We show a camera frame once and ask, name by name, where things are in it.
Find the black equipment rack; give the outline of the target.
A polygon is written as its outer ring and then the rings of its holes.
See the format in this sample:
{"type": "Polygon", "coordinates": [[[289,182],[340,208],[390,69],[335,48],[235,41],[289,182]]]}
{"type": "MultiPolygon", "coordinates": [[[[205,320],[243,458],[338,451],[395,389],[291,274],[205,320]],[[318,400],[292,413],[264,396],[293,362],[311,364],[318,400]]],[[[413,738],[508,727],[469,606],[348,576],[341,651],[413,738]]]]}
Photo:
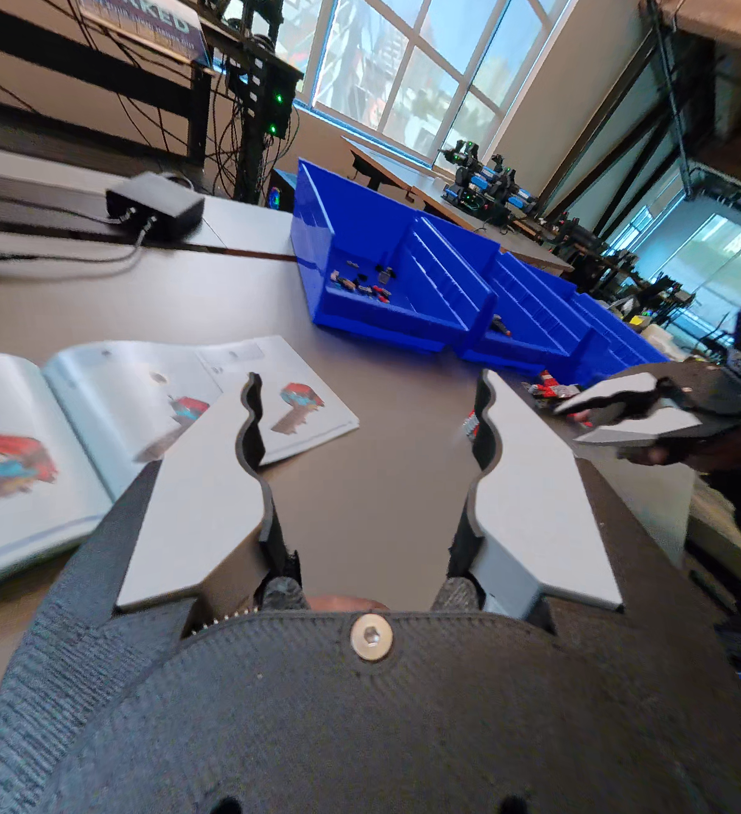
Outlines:
{"type": "Polygon", "coordinates": [[[226,65],[234,97],[236,148],[233,198],[257,204],[263,190],[264,154],[286,137],[304,73],[277,56],[266,36],[239,38],[226,65]]]}

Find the person's left hand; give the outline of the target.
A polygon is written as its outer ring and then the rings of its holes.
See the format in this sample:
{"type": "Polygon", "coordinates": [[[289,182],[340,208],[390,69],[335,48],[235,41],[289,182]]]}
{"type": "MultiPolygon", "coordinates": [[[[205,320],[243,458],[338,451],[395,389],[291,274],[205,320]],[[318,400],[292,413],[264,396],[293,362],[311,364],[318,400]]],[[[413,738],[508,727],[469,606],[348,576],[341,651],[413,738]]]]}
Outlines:
{"type": "Polygon", "coordinates": [[[364,597],[321,595],[308,598],[310,609],[316,613],[379,613],[389,608],[381,602],[364,597]]]}

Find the group of small loose bricks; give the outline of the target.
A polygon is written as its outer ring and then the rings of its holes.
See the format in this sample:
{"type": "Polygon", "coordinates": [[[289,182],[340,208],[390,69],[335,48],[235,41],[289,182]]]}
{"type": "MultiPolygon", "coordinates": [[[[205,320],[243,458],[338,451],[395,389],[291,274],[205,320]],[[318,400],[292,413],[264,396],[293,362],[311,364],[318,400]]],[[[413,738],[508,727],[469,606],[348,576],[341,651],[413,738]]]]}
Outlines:
{"type": "Polygon", "coordinates": [[[325,282],[335,290],[388,305],[398,278],[391,266],[343,259],[325,275],[325,282]]]}

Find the large window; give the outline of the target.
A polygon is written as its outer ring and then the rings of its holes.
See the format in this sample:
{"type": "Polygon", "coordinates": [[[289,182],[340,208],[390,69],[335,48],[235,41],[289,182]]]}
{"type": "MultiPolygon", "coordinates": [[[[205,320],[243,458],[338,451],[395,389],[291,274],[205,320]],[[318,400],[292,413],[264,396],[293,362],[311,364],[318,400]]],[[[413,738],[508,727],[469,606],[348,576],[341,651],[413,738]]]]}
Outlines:
{"type": "Polygon", "coordinates": [[[302,107],[418,164],[481,156],[537,74],[573,1],[284,2],[280,56],[302,70],[302,107]]]}

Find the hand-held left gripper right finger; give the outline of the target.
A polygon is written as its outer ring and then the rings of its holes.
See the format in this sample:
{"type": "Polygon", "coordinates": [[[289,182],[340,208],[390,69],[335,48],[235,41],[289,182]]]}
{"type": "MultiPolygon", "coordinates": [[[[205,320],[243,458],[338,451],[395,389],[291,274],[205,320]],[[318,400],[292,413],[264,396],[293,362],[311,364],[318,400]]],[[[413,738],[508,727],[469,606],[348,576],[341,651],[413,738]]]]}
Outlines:
{"type": "Polygon", "coordinates": [[[527,620],[552,597],[623,612],[569,446],[495,371],[477,381],[470,485],[449,577],[469,580],[484,612],[527,620]]]}

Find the printed sign board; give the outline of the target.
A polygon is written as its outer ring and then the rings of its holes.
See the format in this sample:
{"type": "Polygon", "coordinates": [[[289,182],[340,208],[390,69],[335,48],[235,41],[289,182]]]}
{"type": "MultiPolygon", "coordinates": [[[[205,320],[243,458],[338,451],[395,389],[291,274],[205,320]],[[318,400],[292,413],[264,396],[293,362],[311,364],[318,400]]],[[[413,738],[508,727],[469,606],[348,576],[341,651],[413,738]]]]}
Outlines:
{"type": "Polygon", "coordinates": [[[79,1],[93,24],[187,65],[211,61],[195,7],[179,1],[79,1]]]}

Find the person's right hand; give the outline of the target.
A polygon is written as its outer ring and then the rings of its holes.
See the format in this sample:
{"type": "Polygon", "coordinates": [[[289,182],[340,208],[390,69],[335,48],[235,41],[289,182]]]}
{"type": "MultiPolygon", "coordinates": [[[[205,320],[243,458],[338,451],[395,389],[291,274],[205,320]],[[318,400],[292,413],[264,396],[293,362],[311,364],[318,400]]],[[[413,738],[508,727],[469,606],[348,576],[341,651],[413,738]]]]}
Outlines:
{"type": "Polygon", "coordinates": [[[620,450],[619,457],[642,466],[683,463],[704,474],[741,471],[741,427],[705,440],[675,441],[645,448],[620,450]]]}

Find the long table with robots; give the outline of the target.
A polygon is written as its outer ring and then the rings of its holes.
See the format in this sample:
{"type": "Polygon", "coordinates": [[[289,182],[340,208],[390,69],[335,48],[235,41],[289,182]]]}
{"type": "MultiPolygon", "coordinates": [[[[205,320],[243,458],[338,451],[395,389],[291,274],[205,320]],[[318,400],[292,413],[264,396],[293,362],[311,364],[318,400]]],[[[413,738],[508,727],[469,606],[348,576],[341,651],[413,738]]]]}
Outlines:
{"type": "Polygon", "coordinates": [[[441,178],[417,170],[350,137],[342,137],[342,140],[352,155],[356,179],[366,180],[371,190],[397,189],[409,205],[492,239],[500,244],[502,251],[538,269],[557,276],[573,271],[568,262],[533,242],[525,233],[504,226],[486,226],[481,220],[452,207],[440,195],[445,185],[441,178]]]}

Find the large blue plastic bin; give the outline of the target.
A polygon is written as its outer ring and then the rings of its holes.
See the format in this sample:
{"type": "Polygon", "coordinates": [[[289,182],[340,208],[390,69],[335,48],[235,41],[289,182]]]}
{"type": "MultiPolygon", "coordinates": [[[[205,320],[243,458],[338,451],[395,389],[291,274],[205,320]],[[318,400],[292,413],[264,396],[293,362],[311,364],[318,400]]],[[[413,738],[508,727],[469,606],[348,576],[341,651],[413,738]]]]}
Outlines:
{"type": "Polygon", "coordinates": [[[419,351],[459,355],[488,326],[495,295],[484,269],[498,243],[410,208],[304,159],[298,161],[291,240],[314,324],[419,351]],[[343,259],[391,266],[391,304],[331,288],[343,259]]]}

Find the red teal toy brick model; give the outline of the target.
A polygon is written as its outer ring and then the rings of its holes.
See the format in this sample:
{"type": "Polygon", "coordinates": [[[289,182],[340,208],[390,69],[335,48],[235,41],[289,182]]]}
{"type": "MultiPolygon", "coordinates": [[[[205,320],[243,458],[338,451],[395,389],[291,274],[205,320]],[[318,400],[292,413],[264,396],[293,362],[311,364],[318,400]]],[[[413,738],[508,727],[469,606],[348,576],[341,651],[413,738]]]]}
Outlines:
{"type": "Polygon", "coordinates": [[[520,386],[531,397],[536,410],[540,413],[547,413],[552,418],[564,418],[588,428],[593,426],[593,423],[587,418],[587,413],[560,413],[559,415],[555,413],[559,404],[582,392],[582,388],[578,385],[561,384],[550,372],[543,370],[533,381],[521,382],[520,386]]]}

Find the brick instruction booklet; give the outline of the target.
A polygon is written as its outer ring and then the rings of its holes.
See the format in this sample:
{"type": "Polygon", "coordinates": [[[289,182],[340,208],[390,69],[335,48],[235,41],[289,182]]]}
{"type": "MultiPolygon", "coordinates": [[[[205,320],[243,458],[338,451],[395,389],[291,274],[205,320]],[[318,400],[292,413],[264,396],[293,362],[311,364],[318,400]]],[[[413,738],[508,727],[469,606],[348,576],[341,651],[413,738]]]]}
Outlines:
{"type": "Polygon", "coordinates": [[[263,463],[359,428],[277,335],[88,343],[41,367],[0,353],[0,580],[80,544],[144,465],[248,373],[263,385],[263,463]]]}

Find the black power adapter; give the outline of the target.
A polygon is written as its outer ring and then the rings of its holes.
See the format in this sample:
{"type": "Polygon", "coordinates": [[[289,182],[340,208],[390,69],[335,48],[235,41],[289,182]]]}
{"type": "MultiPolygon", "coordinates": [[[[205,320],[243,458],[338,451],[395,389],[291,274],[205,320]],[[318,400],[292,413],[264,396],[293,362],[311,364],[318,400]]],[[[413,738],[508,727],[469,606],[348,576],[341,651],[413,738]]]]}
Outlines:
{"type": "Polygon", "coordinates": [[[152,172],[127,178],[105,192],[109,219],[131,234],[147,227],[145,239],[180,243],[200,228],[205,198],[171,178],[152,172]]]}

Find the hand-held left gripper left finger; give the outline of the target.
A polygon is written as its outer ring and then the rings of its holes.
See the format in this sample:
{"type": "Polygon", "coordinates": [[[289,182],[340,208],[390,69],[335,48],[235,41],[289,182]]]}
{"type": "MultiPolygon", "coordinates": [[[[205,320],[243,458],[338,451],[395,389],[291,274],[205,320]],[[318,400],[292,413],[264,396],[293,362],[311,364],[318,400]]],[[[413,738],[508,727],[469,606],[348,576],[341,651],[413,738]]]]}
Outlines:
{"type": "Polygon", "coordinates": [[[272,580],[302,587],[299,555],[285,546],[259,473],[262,416],[262,380],[249,372],[163,453],[117,596],[120,611],[193,599],[207,617],[222,619],[260,605],[272,580]]]}

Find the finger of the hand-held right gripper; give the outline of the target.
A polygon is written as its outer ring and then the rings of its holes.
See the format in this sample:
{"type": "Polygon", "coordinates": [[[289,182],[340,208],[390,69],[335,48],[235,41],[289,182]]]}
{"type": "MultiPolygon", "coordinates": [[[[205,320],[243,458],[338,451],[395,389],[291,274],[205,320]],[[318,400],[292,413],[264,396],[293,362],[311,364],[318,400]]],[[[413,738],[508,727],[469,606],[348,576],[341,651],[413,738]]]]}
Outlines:
{"type": "Polygon", "coordinates": [[[695,414],[666,402],[655,405],[643,417],[595,426],[576,439],[576,443],[586,449],[634,453],[664,443],[692,440],[701,434],[702,421],[695,414]]]}
{"type": "Polygon", "coordinates": [[[638,417],[660,399],[659,381],[649,372],[606,379],[554,407],[555,416],[638,417]]]}

